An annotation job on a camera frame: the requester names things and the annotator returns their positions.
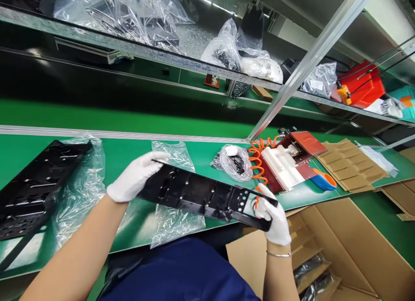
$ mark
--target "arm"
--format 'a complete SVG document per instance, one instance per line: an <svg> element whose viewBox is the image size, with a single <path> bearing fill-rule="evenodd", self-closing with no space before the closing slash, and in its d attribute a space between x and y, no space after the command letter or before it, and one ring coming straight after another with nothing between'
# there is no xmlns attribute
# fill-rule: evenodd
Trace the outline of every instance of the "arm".
<svg viewBox="0 0 415 301"><path fill-rule="evenodd" d="M86 300L111 249L118 226L132 200L168 153L150 152L134 160L107 188L84 223L27 288L21 301Z"/></svg>
<svg viewBox="0 0 415 301"><path fill-rule="evenodd" d="M264 195L275 198L274 194L263 184L259 184ZM271 227L265 233L267 238L267 266L264 280L264 301L299 301L294 281L291 257L291 236L287 218L281 204L277 207L265 199L259 199L255 214L259 218L271 220Z"/></svg>

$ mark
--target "dark blue clothing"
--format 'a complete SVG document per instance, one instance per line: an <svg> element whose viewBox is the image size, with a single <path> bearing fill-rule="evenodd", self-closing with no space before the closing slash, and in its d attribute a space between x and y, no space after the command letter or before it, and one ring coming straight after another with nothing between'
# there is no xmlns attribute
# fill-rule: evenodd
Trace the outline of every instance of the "dark blue clothing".
<svg viewBox="0 0 415 301"><path fill-rule="evenodd" d="M128 274L102 300L260 300L214 248L195 238L177 240Z"/></svg>

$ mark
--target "bracelet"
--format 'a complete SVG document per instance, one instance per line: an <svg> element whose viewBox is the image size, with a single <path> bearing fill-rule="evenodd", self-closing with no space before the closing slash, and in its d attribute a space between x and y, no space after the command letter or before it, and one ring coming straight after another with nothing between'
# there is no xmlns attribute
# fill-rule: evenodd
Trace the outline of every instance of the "bracelet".
<svg viewBox="0 0 415 301"><path fill-rule="evenodd" d="M270 256L275 256L275 257L280 257L280 258L291 258L291 253L288 253L286 255L276 255L276 254L273 254L273 253L269 253L268 250L267 250L267 254L269 254Z"/></svg>

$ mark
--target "gloved hand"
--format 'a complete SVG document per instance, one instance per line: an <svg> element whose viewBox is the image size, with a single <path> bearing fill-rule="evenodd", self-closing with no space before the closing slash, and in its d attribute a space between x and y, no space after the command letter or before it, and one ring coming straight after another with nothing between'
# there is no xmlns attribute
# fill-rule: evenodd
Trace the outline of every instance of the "gloved hand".
<svg viewBox="0 0 415 301"><path fill-rule="evenodd" d="M274 194L262 183L258 184L262 193L270 198L275 199ZM287 218L285 217L284 209L278 203L274 207L265 198L260 197L255 208L255 215L258 218L264 218L267 221L272 219L271 227L265 233L265 237L274 244L286 246L291 243L290 231L288 229Z"/></svg>
<svg viewBox="0 0 415 301"><path fill-rule="evenodd" d="M115 202L129 202L144 188L146 181L160 170L162 164L152 160L170 157L166 152L149 152L133 160L122 174L107 187L107 194Z"/></svg>

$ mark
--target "red plastic bin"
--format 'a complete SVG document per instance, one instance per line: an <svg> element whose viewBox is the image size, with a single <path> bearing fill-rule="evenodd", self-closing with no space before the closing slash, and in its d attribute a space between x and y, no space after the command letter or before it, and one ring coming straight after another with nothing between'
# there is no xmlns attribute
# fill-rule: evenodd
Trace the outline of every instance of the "red plastic bin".
<svg viewBox="0 0 415 301"><path fill-rule="evenodd" d="M365 60L362 64L359 64L358 66L352 68L346 74L343 74L341 78L344 79L340 80L342 85L347 85L351 93L354 92L357 88L359 88L359 86L362 85L364 82L369 80L351 96L351 105L361 109L367 108L373 102L375 102L376 99L380 98L385 94L385 88L383 87L381 78L376 77L374 79L371 79L373 76L376 76L379 73L377 67L375 67L373 64L368 64L369 61ZM363 70L357 72L354 75L351 75L363 67L365 67ZM373 69L371 73L365 74L363 77L358 79L359 76L366 73L370 69Z"/></svg>

